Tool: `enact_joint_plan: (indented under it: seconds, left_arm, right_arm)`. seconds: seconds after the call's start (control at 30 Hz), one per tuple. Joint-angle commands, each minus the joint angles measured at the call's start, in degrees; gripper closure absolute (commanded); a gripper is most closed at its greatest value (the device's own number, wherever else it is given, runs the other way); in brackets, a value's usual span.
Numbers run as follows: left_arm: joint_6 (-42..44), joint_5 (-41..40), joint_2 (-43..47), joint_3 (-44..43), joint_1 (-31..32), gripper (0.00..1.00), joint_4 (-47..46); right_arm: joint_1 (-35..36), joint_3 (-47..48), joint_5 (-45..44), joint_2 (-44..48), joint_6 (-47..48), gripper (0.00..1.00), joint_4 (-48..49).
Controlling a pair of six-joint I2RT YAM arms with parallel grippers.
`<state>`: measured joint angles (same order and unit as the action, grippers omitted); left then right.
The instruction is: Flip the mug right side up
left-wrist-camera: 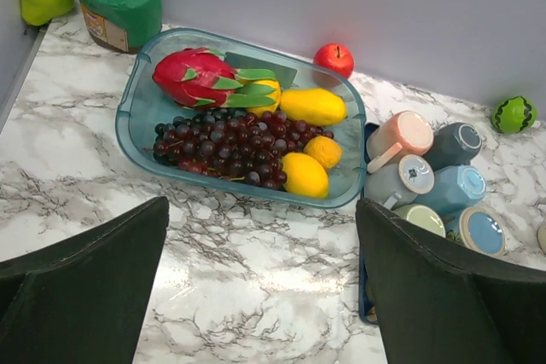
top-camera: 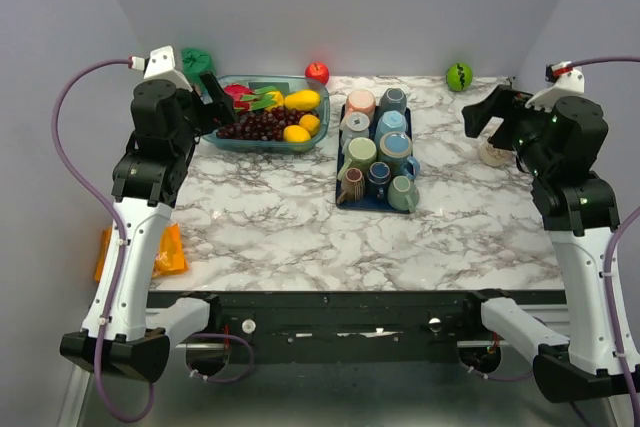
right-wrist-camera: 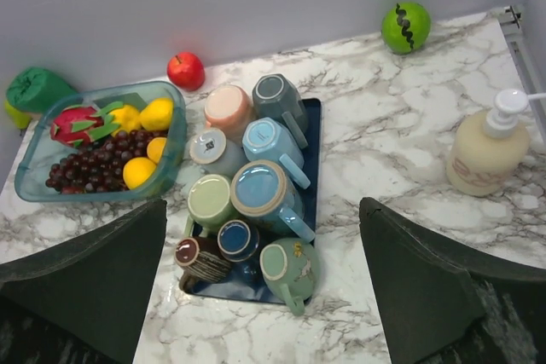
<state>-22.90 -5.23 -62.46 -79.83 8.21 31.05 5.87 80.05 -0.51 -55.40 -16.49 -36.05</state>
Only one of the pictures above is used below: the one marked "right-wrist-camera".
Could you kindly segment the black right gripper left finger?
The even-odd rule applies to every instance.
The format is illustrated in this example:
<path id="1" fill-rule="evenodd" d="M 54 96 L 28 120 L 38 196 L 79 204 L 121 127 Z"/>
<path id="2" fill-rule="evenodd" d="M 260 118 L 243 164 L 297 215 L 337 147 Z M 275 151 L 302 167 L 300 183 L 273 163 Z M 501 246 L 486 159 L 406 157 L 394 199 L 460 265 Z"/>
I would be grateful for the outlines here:
<path id="1" fill-rule="evenodd" d="M 155 199 L 1 266 L 3 363 L 130 363 L 166 238 Z"/>

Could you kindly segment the brown striped mug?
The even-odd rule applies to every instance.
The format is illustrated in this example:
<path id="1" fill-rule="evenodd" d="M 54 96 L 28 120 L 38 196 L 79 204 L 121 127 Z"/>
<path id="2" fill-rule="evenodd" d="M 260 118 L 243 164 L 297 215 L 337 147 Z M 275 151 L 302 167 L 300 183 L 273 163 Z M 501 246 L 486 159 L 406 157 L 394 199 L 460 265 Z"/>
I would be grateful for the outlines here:
<path id="1" fill-rule="evenodd" d="M 183 269 L 179 282 L 184 292 L 192 292 L 198 282 L 216 284 L 226 279 L 232 264 L 221 254 L 216 240 L 187 237 L 180 240 L 174 251 L 176 264 Z"/>

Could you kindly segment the light green mug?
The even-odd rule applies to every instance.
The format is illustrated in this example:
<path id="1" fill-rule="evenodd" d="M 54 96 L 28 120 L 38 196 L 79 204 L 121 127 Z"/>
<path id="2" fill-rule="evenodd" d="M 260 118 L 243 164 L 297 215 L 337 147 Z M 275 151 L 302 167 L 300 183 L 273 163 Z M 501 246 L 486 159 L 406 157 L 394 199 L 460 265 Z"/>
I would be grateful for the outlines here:
<path id="1" fill-rule="evenodd" d="M 231 180 L 219 174 L 201 177 L 189 190 L 184 236 L 193 235 L 194 224 L 201 225 L 200 237 L 216 235 L 223 225 L 238 218 L 238 211 L 230 198 Z"/>

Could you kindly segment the teal green wide mug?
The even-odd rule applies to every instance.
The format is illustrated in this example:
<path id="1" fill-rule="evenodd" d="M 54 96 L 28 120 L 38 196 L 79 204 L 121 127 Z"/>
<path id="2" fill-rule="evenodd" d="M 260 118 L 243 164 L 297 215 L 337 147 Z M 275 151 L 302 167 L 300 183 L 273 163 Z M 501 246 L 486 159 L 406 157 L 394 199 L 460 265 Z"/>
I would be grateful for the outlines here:
<path id="1" fill-rule="evenodd" d="M 295 316 L 317 289 L 321 264 L 315 247 L 295 238 L 276 240 L 263 248 L 259 265 L 265 284 Z"/>

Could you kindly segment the dark blue small mug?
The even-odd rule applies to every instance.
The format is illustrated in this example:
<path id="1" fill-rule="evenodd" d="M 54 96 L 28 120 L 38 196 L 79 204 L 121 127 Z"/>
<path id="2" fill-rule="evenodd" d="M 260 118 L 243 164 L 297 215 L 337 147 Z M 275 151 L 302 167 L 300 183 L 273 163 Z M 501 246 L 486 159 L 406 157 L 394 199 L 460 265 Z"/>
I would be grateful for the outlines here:
<path id="1" fill-rule="evenodd" d="M 260 233 L 248 222 L 231 220 L 220 228 L 218 248 L 231 262 L 242 262 L 253 257 L 260 248 Z"/>

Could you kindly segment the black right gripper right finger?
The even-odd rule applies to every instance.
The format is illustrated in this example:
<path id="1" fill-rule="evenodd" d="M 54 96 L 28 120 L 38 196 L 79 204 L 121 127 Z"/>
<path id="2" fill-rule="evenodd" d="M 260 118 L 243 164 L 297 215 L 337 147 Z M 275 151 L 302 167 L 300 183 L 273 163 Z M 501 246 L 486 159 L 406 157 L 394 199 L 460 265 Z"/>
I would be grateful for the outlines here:
<path id="1" fill-rule="evenodd" d="M 360 234 L 393 363 L 543 363 L 545 271 L 477 251 L 375 199 Z"/>

